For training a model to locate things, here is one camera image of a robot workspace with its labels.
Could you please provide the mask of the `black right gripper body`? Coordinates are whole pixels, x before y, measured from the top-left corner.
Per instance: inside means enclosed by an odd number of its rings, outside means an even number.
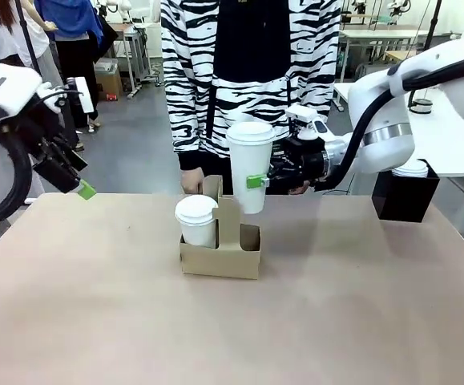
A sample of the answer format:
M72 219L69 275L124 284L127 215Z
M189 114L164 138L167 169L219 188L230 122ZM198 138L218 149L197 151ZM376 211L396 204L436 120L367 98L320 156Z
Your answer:
M292 176L290 189L300 187L305 181L309 181L310 187L313 187L315 192L328 190L325 182L321 180L327 175L329 167L323 139L288 138L287 155L295 167L295 176Z

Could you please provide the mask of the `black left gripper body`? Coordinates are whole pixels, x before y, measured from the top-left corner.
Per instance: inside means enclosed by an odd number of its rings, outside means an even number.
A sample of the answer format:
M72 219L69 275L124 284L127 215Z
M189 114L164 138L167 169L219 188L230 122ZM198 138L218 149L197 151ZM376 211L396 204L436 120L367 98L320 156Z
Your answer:
M63 136L60 107L78 101L77 91L26 91L16 96L0 91L0 145L14 164L14 191L27 192L36 172L62 193L67 162L54 143Z

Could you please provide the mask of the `person's right hand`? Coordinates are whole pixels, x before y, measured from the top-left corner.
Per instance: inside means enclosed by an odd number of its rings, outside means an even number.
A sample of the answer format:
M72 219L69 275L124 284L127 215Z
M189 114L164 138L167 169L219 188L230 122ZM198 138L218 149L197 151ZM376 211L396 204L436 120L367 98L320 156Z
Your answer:
M203 191L204 172L202 168L183 170L181 172L181 187L186 194L201 194Z

